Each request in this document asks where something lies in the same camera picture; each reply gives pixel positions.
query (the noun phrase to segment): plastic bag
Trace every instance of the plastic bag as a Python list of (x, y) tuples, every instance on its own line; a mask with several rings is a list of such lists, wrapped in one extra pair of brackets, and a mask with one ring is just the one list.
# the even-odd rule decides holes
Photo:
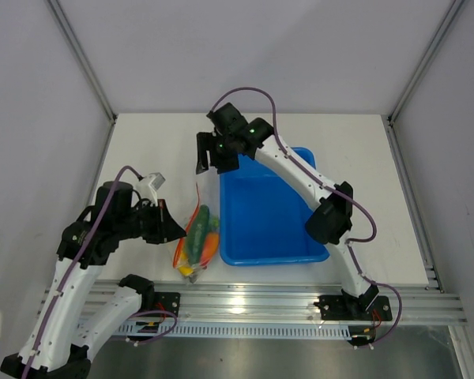
[(186, 237), (179, 240), (172, 260), (172, 266), (190, 283), (197, 281), (220, 245), (220, 219), (210, 202), (204, 201), (207, 196), (201, 196), (198, 182), (196, 190), (197, 206), (186, 223)]

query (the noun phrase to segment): cable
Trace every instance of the cable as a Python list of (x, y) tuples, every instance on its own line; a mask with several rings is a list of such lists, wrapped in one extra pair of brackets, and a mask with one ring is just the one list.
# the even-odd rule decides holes
[(141, 196), (141, 194), (139, 193), (139, 191), (137, 191), (136, 189), (132, 189), (132, 192), (137, 195), (137, 199), (138, 199), (139, 201), (142, 200), (142, 196)]
[(177, 326), (177, 316), (175, 315), (175, 313), (172, 313), (168, 310), (146, 310), (145, 312), (139, 312), (139, 313), (133, 314), (132, 316), (130, 316), (130, 318), (148, 316), (148, 315), (151, 315), (151, 314), (163, 314), (163, 315), (170, 316), (174, 319), (174, 324), (169, 329), (167, 329), (165, 332), (162, 332), (162, 333), (160, 333), (160, 334), (158, 334), (154, 337), (151, 337), (147, 340), (134, 341), (135, 346), (146, 345), (147, 343), (157, 341), (160, 338), (165, 337), (168, 333), (172, 332), (174, 330), (174, 328)]
[(116, 188), (118, 186), (119, 179), (122, 177), (122, 175), (125, 173), (125, 171), (130, 170), (132, 171), (137, 178), (142, 178), (142, 176), (133, 168), (130, 166), (125, 166), (121, 170), (119, 170), (118, 174), (116, 175), (116, 178), (114, 182), (112, 183), (111, 188), (109, 189), (109, 194), (107, 195), (105, 202), (102, 205), (102, 209), (100, 209), (100, 212), (98, 216), (95, 219), (95, 223), (92, 225), (92, 228), (90, 229), (89, 233), (86, 235), (85, 240), (83, 241), (81, 248), (77, 252), (76, 256), (73, 258), (72, 262), (70, 263), (68, 269), (65, 271), (65, 274), (62, 277), (62, 280), (60, 280), (60, 284), (56, 288), (56, 295), (53, 296), (53, 299), (49, 303), (49, 306), (46, 309), (46, 313), (43, 316), (42, 321), (40, 322), (39, 326), (39, 331), (37, 332), (37, 337), (35, 338), (35, 341), (33, 342), (33, 347), (32, 347), (32, 353), (34, 355), (30, 355), (30, 358), (28, 358), (28, 361), (26, 362), (26, 365), (24, 366), (23, 373), (21, 375), (21, 379), (26, 379), (28, 377), (28, 372), (30, 371), (30, 368), (32, 367), (33, 360), (35, 359), (36, 352), (39, 349), (40, 342), (42, 340), (43, 334), (46, 330), (47, 327), (47, 322), (49, 321), (49, 318), (51, 317), (51, 314), (53, 313), (53, 309), (55, 308), (56, 302), (60, 298), (60, 294), (63, 293), (63, 290), (65, 289), (65, 285), (67, 280), (70, 277), (70, 274), (72, 271), (75, 269), (76, 264), (78, 261), (81, 259), (82, 255), (85, 253), (86, 249), (88, 248), (89, 243), (92, 241), (93, 236), (96, 233), (96, 229), (100, 225), (100, 222), (103, 219), (103, 215), (107, 211), (107, 208), (109, 208), (109, 204), (111, 203), (112, 195), (116, 191)]
[[(164, 306), (162, 305), (161, 302), (157, 303), (156, 306), (157, 306), (158, 308), (160, 308), (160, 310), (165, 310), (165, 308), (164, 308)], [(162, 321), (160, 321), (160, 324), (165, 321), (165, 318), (166, 318), (166, 317), (165, 317), (165, 315), (164, 315), (164, 319), (163, 319)]]
[(375, 310), (372, 310), (372, 328), (371, 328), (371, 330), (374, 331), (374, 338), (376, 337), (376, 328), (378, 328), (376, 326), (376, 319), (377, 319), (376, 312), (375, 312)]
[(377, 310), (372, 310), (372, 313), (377, 317), (378, 321), (379, 321), (379, 324), (378, 326), (376, 326), (375, 328), (379, 328), (382, 324), (382, 319), (381, 319), (381, 316), (379, 316), (379, 312)]
[(351, 245), (348, 245), (348, 251), (349, 251), (349, 253), (351, 254), (351, 258), (352, 258), (353, 262), (355, 263), (356, 271), (358, 271), (359, 275), (362, 276), (362, 278), (364, 278), (365, 281), (367, 281), (367, 282), (370, 283), (370, 284), (374, 284), (375, 286), (378, 286), (378, 287), (388, 288), (389, 290), (391, 290), (391, 291), (395, 294), (395, 296), (397, 296), (397, 300), (398, 300), (398, 311), (397, 311), (397, 316), (395, 317), (395, 321), (394, 321), (393, 325), (391, 326), (390, 329), (388, 329), (388, 331), (387, 331), (384, 335), (382, 335), (381, 337), (379, 337), (378, 339), (376, 339), (373, 343), (377, 343), (377, 342), (383, 341), (387, 336), (390, 335), (390, 333), (391, 333), (393, 330), (395, 330), (395, 328), (398, 326), (398, 323), (399, 323), (400, 320), (401, 320), (401, 317), (402, 317), (402, 309), (403, 309), (401, 294), (397, 291), (397, 289), (396, 289), (395, 287), (390, 286), (390, 285), (387, 284), (387, 283), (379, 283), (379, 282), (376, 282), (375, 280), (372, 280), (371, 278), (365, 276), (365, 274), (363, 274), (362, 268), (360, 267), (358, 261), (356, 260), (355, 251), (353, 250), (353, 248), (352, 248)]
[(314, 180), (314, 182), (316, 182), (317, 184), (319, 184), (322, 188), (328, 190), (329, 192), (331, 193), (335, 193), (337, 196), (339, 197), (342, 197), (343, 199), (345, 199), (346, 201), (349, 201), (351, 204), (353, 204), (355, 207), (357, 207), (370, 221), (371, 223), (371, 227), (372, 227), (372, 232), (371, 232), (371, 235), (367, 238), (348, 238), (344, 243), (348, 246), (348, 250), (349, 250), (349, 253), (351, 254), (351, 258), (356, 266), (356, 270), (358, 271), (358, 273), (360, 274), (360, 276), (362, 276), (362, 278), (364, 278), (368, 283), (370, 284), (374, 284), (376, 286), (380, 286), (380, 287), (385, 287), (385, 288), (388, 288), (390, 289), (391, 291), (393, 291), (393, 293), (397, 296), (397, 300), (398, 300), (398, 311), (397, 311), (397, 317), (395, 319), (395, 322), (393, 323), (392, 327), (388, 330), (388, 332), (386, 332), (382, 337), (378, 338), (377, 340), (374, 341), (374, 343), (377, 343), (378, 341), (381, 341), (383, 340), (384, 338), (386, 338), (387, 336), (389, 336), (389, 334), (397, 327), (400, 319), (401, 319), (401, 315), (402, 315), (402, 297), (401, 295), (398, 293), (397, 289), (395, 287), (392, 287), (390, 286), (389, 284), (386, 284), (386, 283), (378, 283), (368, 277), (366, 277), (364, 274), (363, 274), (363, 271), (362, 269), (360, 268), (360, 265), (356, 259), (356, 255), (355, 255), (355, 252), (353, 251), (353, 248), (351, 247), (350, 245), (350, 242), (370, 242), (372, 240), (374, 240), (376, 238), (376, 235), (378, 233), (378, 226), (376, 225), (376, 222), (374, 221), (374, 218), (372, 217), (372, 215), (360, 204), (358, 203), (357, 201), (355, 201), (354, 199), (350, 198), (348, 195), (346, 195), (345, 193), (342, 193), (341, 191), (335, 189), (335, 188), (332, 188), (332, 187), (329, 187), (329, 186), (326, 186), (318, 177), (316, 177), (315, 175), (311, 174), (311, 172), (302, 164), (300, 163), (295, 157), (291, 156), (289, 153), (288, 153), (288, 150), (284, 147), (283, 143), (281, 142), (281, 139), (279, 138), (279, 130), (277, 128), (277, 109), (276, 109), (276, 103), (274, 102), (274, 99), (272, 98), (272, 96), (260, 89), (260, 88), (255, 88), (255, 87), (238, 87), (238, 88), (234, 88), (234, 89), (231, 89), (230, 91), (226, 92), (225, 94), (223, 94), (217, 101), (216, 103), (213, 105), (213, 107), (211, 108), (211, 111), (215, 111), (216, 110), (216, 107), (218, 105), (220, 105), (220, 103), (225, 99), (227, 98), (229, 95), (231, 95), (232, 93), (235, 93), (235, 92), (240, 92), (240, 91), (252, 91), (252, 92), (258, 92), (258, 93), (261, 93), (263, 96), (265, 96), (267, 99), (269, 99), (269, 102), (270, 102), (270, 105), (272, 106), (272, 126), (273, 126), (273, 129), (274, 129), (274, 137), (276, 139), (276, 143), (279, 145), (279, 148), (281, 149), (281, 151), (304, 173), (306, 174), (309, 178), (311, 178), (312, 180)]

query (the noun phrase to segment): metal base plate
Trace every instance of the metal base plate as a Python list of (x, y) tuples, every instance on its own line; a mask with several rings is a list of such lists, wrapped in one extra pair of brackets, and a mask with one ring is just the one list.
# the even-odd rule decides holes
[(162, 310), (162, 307), (175, 314), (175, 316), (179, 315), (179, 304), (181, 302), (181, 294), (178, 292), (156, 292), (155, 293), (155, 308), (154, 310)]
[[(460, 297), (440, 293), (432, 267), (433, 278), (428, 289), (399, 287), (404, 305), (400, 325), (467, 325)], [(97, 280), (86, 298), (81, 318), (89, 319), (102, 304), (112, 299), (118, 284), (115, 280)], [(318, 323), (327, 325), (362, 325), (362, 321), (324, 321), (320, 309), (314, 306), (320, 295), (340, 295), (340, 286), (266, 286), (246, 283), (185, 283), (155, 282), (158, 292), (181, 294), (179, 320), (186, 326), (193, 323), (289, 324), (292, 327)], [(380, 290), (388, 296), (393, 315), (398, 309), (397, 297), (387, 288)], [(141, 317), (140, 321), (151, 321)], [(392, 321), (383, 321), (390, 326)]]
[(378, 296), (367, 312), (361, 313), (358, 317), (353, 316), (349, 312), (342, 295), (321, 295), (318, 307), (322, 320), (325, 321), (373, 321), (373, 310), (378, 312), (382, 321), (391, 321), (393, 319), (389, 300), (386, 296)]

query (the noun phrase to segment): white table surface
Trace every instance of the white table surface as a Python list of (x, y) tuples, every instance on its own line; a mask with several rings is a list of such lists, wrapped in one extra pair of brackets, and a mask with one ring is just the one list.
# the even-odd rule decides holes
[[(268, 114), (245, 114), (248, 120)], [(389, 150), (381, 116), (342, 114), (279, 114), (280, 134), (291, 146), (314, 153), (318, 170), (335, 182), (348, 181), (354, 197), (378, 225), (371, 243), (355, 244), (360, 264), (377, 281), (398, 286), (427, 284), (423, 260), (412, 229), (404, 195)], [(161, 172), (167, 181), (160, 189), (172, 216), (182, 223), (196, 204), (194, 168), (196, 133), (210, 131), (204, 114), (120, 114), (109, 144), (99, 184), (112, 180), (128, 164), (142, 174)], [(219, 186), (213, 171), (204, 174), (204, 191), (218, 207)], [(135, 183), (127, 173), (125, 182)], [(368, 236), (368, 220), (353, 211), (354, 236)], [(118, 280), (133, 273), (151, 280), (181, 280), (171, 266), (173, 242), (152, 246), (141, 239), (121, 242), (100, 279)], [(197, 283), (333, 284), (338, 274), (329, 258), (308, 265), (234, 267), (217, 255)]]

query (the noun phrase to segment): metal frame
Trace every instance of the metal frame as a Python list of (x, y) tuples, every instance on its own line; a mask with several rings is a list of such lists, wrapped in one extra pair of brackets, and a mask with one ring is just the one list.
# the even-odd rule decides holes
[(411, 78), (406, 84), (404, 91), (402, 91), (401, 96), (393, 108), (391, 115), (389, 116), (389, 123), (391, 126), (395, 125), (395, 121), (397, 120), (398, 116), (411, 98), (411, 95), (417, 88), (418, 84), (423, 79), (435, 56), (439, 52), (442, 43), (446, 39), (448, 32), (453, 28), (455, 20), (461, 14), (465, 3), (465, 0), (453, 0), (451, 3), (446, 14), (439, 23), (437, 30), (432, 36), (427, 49), (423, 53), (422, 58), (419, 60), (418, 65), (416, 65), (414, 71), (412, 72)]
[[(88, 196), (88, 202), (90, 202), (96, 190), (97, 179), (107, 154), (117, 116), (112, 110), (59, 0), (45, 0), (45, 3), (85, 75), (88, 85), (95, 93), (103, 112), (110, 121), (111, 128), (93, 180), (91, 193)], [(465, 0), (453, 0), (451, 3), (391, 115), (387, 118), (385, 128), (429, 278), (429, 286), (424, 290), (419, 288), (399, 289), (404, 297), (404, 314), (401, 325), (448, 325), (462, 373), (464, 377), (473, 378), (474, 350), (461, 301), (457, 295), (444, 294), (438, 281), (431, 244), (428, 241), (419, 206), (393, 129), (395, 121), (423, 79), (465, 3)], [(106, 298), (114, 294), (115, 288), (116, 282), (97, 281), (85, 304), (83, 314), (88, 316), (94, 313), (97, 306), (106, 302)], [(222, 283), (187, 287), (178, 283), (157, 283), (156, 288), (159, 291), (178, 291), (182, 294), (182, 304), (179, 311), (182, 320), (185, 321), (184, 325), (176, 328), (173, 336), (273, 338), (273, 334), (277, 338), (333, 339), (330, 335), (331, 331), (337, 334), (338, 330), (345, 337), (345, 330), (351, 324), (348, 322), (321, 322), (319, 311), (313, 306), (317, 296), (337, 293), (338, 286), (271, 287)], [(392, 294), (388, 293), (388, 295), (392, 299), (391, 306), (396, 306), (397, 301), (393, 299)], [(132, 324), (124, 324), (117, 334), (127, 334), (130, 330), (133, 331), (133, 327)], [(316, 330), (323, 330), (323, 332), (316, 333)]]
[(68, 18), (63, 11), (63, 8), (58, 0), (45, 0), (47, 8), (50, 10), (57, 26), (60, 29), (67, 45), (69, 46), (70, 51), (72, 51), (73, 56), (76, 58), (79, 67), (81, 68), (82, 73), (85, 75), (86, 80), (88, 81), (89, 87), (95, 93), (96, 98), (98, 99), (100, 106), (102, 107), (103, 112), (107, 116), (110, 122), (114, 122), (116, 115), (112, 110), (112, 107), (107, 99), (105, 92), (100, 85), (98, 78), (93, 71), (92, 65), (89, 63), (88, 58), (84, 50), (82, 49), (79, 40), (76, 37), (75, 32), (70, 25)]

